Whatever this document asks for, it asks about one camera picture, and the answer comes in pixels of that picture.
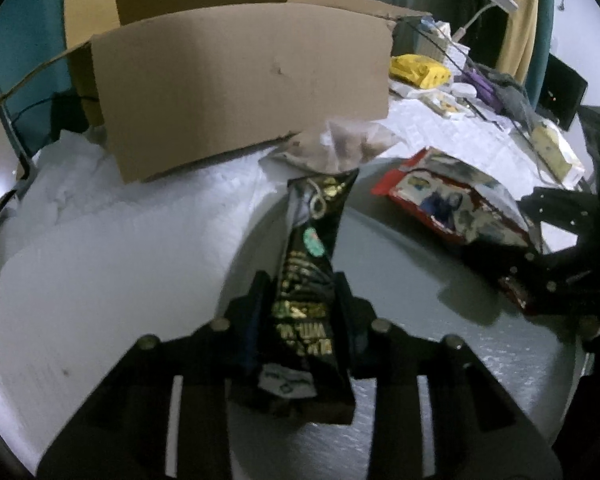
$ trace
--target yellow package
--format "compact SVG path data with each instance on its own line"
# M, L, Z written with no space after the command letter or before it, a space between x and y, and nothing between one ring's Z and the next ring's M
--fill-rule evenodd
M435 88L451 79L451 70L446 66L418 54L392 57L389 73L423 90Z

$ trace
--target black snack bag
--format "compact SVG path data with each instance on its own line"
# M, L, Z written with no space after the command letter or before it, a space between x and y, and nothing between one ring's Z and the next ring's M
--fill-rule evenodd
M355 398L334 333L340 325L333 322L331 257L357 176L353 170L289 181L288 238L272 305L260 319L260 367L249 393L234 390L234 400L306 422L352 422Z

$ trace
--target white basket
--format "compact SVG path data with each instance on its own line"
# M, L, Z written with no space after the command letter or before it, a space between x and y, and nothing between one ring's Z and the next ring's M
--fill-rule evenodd
M444 40L435 34L429 34L428 32L424 31L422 33L424 36L426 36L426 38L423 38L418 34L418 41L416 42L416 54L427 56L431 59L439 61L449 70L451 70L451 73L454 77L461 75L462 72L458 69L458 67L464 69L466 57L469 55L471 48L460 43L453 43L450 40Z

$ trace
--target white table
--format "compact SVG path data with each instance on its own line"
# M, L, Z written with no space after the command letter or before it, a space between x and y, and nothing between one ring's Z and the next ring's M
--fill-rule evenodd
M539 185L535 162L492 124L452 123L404 101L382 122L406 140L396 154L432 144L516 198ZM274 205L298 173L262 155L123 186L112 157L79 136L43 153L40 176L0 233L0 434L29 470L138 336L187 335L244 293L255 269L274 270L283 240L283 206ZM384 169L367 168L356 184L334 266L413 335L459 333L555 436L582 362L573 333L560 319L524 319L422 230L392 221L388 201L368 192ZM231 407L236 478L364 478L374 390L367 381L355 391L348 428L298 428Z

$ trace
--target screw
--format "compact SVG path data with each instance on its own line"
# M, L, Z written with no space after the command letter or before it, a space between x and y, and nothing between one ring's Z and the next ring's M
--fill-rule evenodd
M376 317L371 322L371 330L377 334L386 334L389 332L389 330L391 330L391 321L381 317Z
M160 338L154 334L146 334L143 335L136 341L138 348L141 350L152 350L158 346L160 343Z
M583 341L593 341L600 335L600 320L598 316L582 316L578 322L578 332Z
M459 350L464 346L464 340L456 334L445 336L445 344L452 350Z
M209 322L211 330L214 332L226 332L231 326L231 322L225 317L216 317Z

